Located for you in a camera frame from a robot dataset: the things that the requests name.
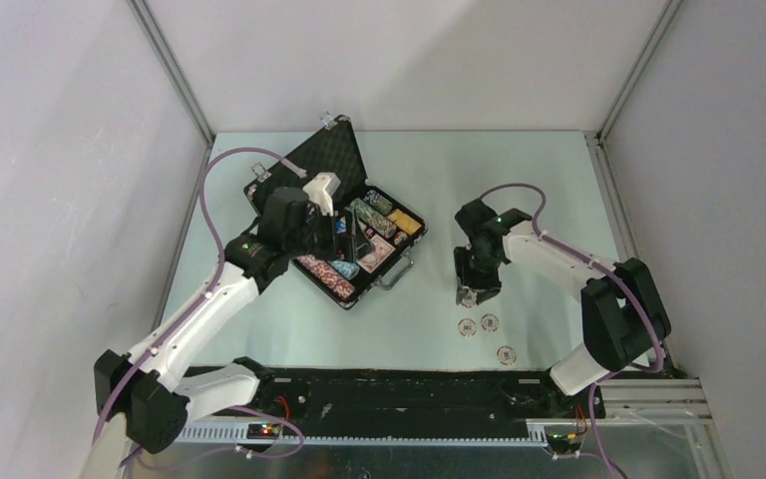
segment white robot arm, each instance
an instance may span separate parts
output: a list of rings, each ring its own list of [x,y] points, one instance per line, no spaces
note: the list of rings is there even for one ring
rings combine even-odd
[[[622,293],[592,262],[608,264],[639,299],[659,340],[670,333],[670,322],[647,266],[636,258],[624,262],[588,254],[589,263],[542,240],[533,219],[519,210],[496,214],[475,200],[456,214],[469,238],[457,247],[457,301],[479,304],[501,290],[498,268],[516,263],[532,268],[576,299],[582,309],[583,343],[549,370],[550,383],[559,396],[574,396],[610,371],[627,367],[651,347],[637,312],[621,304]]]
[[[108,350],[95,364],[99,410],[123,378],[109,419],[127,417],[127,435],[145,450],[168,447],[183,428],[228,406],[249,403],[265,369],[241,358],[206,374],[184,377],[194,357],[227,321],[254,301],[289,261],[302,254],[336,259],[344,247],[335,231],[332,195],[339,186],[332,173],[322,173],[302,190],[276,190],[264,207],[256,234],[243,233],[230,241],[219,276],[205,281],[162,326],[134,345],[127,354]]]

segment poker chip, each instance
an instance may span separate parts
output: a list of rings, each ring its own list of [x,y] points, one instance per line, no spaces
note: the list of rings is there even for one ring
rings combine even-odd
[[[512,365],[516,360],[515,350],[509,346],[501,346],[498,348],[498,360],[505,366]]]
[[[483,329],[495,332],[501,326],[501,321],[494,314],[485,314],[483,319],[480,320],[480,324],[483,326]]]
[[[470,317],[462,319],[457,327],[460,330],[460,334],[465,337],[471,337],[477,334],[477,323]]]

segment purple cable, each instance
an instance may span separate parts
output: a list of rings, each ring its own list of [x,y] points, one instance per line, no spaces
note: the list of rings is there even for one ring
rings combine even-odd
[[[218,249],[218,266],[215,269],[215,274],[212,276],[209,284],[204,289],[204,292],[212,292],[215,289],[215,285],[218,283],[218,279],[221,277],[221,273],[224,271],[224,246],[221,243],[221,237],[218,235],[218,230],[215,228],[215,225],[212,223],[212,219],[209,217],[209,212],[206,210],[206,198],[204,196],[206,176],[209,174],[209,171],[212,170],[212,167],[214,167],[218,162],[224,160],[230,155],[235,155],[237,153],[260,153],[263,155],[269,155],[270,157],[278,159],[284,166],[295,172],[295,174],[299,175],[301,178],[306,176],[306,172],[304,170],[296,167],[286,158],[263,148],[231,148],[230,150],[219,154],[211,162],[206,164],[206,167],[203,169],[200,177],[198,178],[198,202],[200,203],[200,210],[203,214],[203,219],[206,221],[206,227],[209,229],[209,233],[212,235],[212,239],[215,241],[215,247]],[[137,361],[134,362],[134,364],[128,369],[125,375],[122,376],[122,379],[119,380],[119,382],[116,384],[116,387],[114,387],[110,392],[110,396],[108,396],[107,401],[104,402],[104,406],[101,408],[101,412],[98,414],[98,421],[95,424],[95,431],[93,432],[93,443],[95,443],[99,436],[101,436],[101,431],[104,429],[104,424],[107,422],[107,417],[110,415],[110,411],[113,409],[113,404],[116,403],[116,399],[118,399],[122,394],[125,386],[134,377],[134,375],[140,369],[140,366],[142,366],[148,360],[149,356],[151,355],[151,350],[153,348],[162,346],[163,343],[166,342],[166,339],[168,339],[185,322],[187,322],[187,319],[190,318],[192,313],[195,312],[205,300],[206,297],[203,294],[200,294],[195,299],[195,301],[193,301],[192,304],[187,307],[183,314],[181,314],[181,316],[176,319],[175,322],[169,326],[169,328],[160,334],[160,336],[158,336],[158,338],[151,344],[151,346],[146,348],[145,352],[143,352],[139,358],[137,358]]]
[[[488,194],[492,192],[496,192],[497,190],[503,190],[506,188],[524,188],[527,190],[532,190],[538,193],[540,197],[542,197],[542,202],[539,204],[539,207],[536,209],[536,212],[533,214],[533,231],[536,233],[536,235],[539,236],[540,240],[543,240],[553,245],[554,247],[558,248],[559,250],[564,251],[567,254],[570,254],[571,256],[582,261],[583,263],[588,264],[591,261],[592,267],[602,272],[606,277],[608,277],[612,282],[614,282],[618,286],[621,292],[623,292],[626,299],[635,309],[635,312],[638,313],[638,317],[641,319],[641,323],[644,325],[644,329],[647,331],[647,335],[650,337],[650,342],[653,345],[653,351],[656,354],[656,360],[653,366],[650,366],[650,367],[643,366],[641,364],[636,364],[635,362],[632,363],[632,366],[647,372],[658,372],[662,370],[662,366],[664,365],[664,360],[665,360],[665,351],[664,349],[662,349],[662,346],[659,343],[659,337],[656,335],[656,330],[653,328],[653,324],[650,322],[650,318],[647,316],[647,312],[641,306],[641,301],[639,301],[638,298],[635,297],[635,294],[632,293],[629,287],[609,268],[607,268],[606,266],[604,266],[598,261],[592,260],[587,254],[583,254],[581,251],[565,244],[564,242],[558,239],[553,239],[549,237],[547,234],[542,232],[542,230],[539,228],[539,215],[542,214],[542,211],[545,209],[545,205],[548,203],[548,196],[545,195],[545,192],[541,188],[535,185],[530,185],[528,183],[508,183],[505,185],[499,185],[489,189],[488,191],[480,195],[480,200],[482,200],[483,198],[485,198]],[[597,442],[597,449],[600,452],[600,458],[603,460],[603,464],[606,465],[606,469],[609,470],[609,474],[612,477],[615,477],[615,474],[618,471],[620,471],[621,475],[626,477],[623,474],[623,471],[621,471],[620,468],[614,465],[614,463],[606,455],[606,450],[605,448],[603,448],[603,441],[600,439],[600,433],[597,430],[597,423],[594,419],[594,393],[596,391],[597,385],[608,379],[611,379],[612,377],[616,375],[617,375],[617,372],[610,372],[609,374],[606,374],[604,377],[602,377],[601,379],[591,384],[591,386],[588,389],[588,416],[591,419],[591,430],[594,432],[594,439]]]
[[[171,465],[171,466],[152,466],[151,464],[146,464],[146,462],[143,460],[142,455],[141,455],[142,450],[140,448],[138,448],[133,453],[131,453],[131,455],[129,455],[128,458],[125,459],[125,461],[128,461],[128,463],[131,463],[131,462],[133,462],[134,458],[136,458],[137,462],[139,462],[139,464],[142,467],[148,469],[149,471],[153,471],[153,472],[172,472],[172,471],[177,471],[178,469],[183,469],[185,467],[188,467],[188,466],[198,462],[199,460],[201,460],[203,458],[206,458],[206,457],[209,457],[209,456],[212,456],[212,455],[215,455],[215,454],[220,454],[222,452],[244,452],[245,455],[250,454],[251,457],[260,457],[260,458],[263,458],[263,459],[282,459],[284,457],[289,457],[289,456],[297,453],[298,451],[300,451],[301,448],[303,448],[304,443],[306,442],[306,437],[304,437],[303,433],[298,428],[298,426],[292,424],[291,422],[289,422],[289,421],[287,421],[285,419],[281,419],[281,418],[276,417],[276,416],[271,416],[271,415],[268,415],[268,414],[264,414],[262,412],[259,412],[259,411],[256,411],[256,410],[244,407],[244,406],[230,406],[227,409],[230,409],[230,410],[233,410],[233,411],[238,411],[238,412],[244,412],[245,414],[265,419],[265,420],[269,421],[269,423],[280,424],[280,425],[288,427],[289,429],[291,429],[298,436],[298,445],[295,446],[295,448],[292,449],[291,451],[280,453],[280,454],[263,454],[261,452],[255,452],[255,451],[251,451],[249,449],[245,449],[245,448],[243,448],[241,446],[221,446],[221,447],[216,447],[214,449],[210,449],[208,451],[204,451],[203,453],[201,453],[201,454],[199,454],[199,455],[197,455],[195,457],[191,457],[190,459],[187,459],[184,462],[181,462],[179,464],[174,464],[174,465]]]

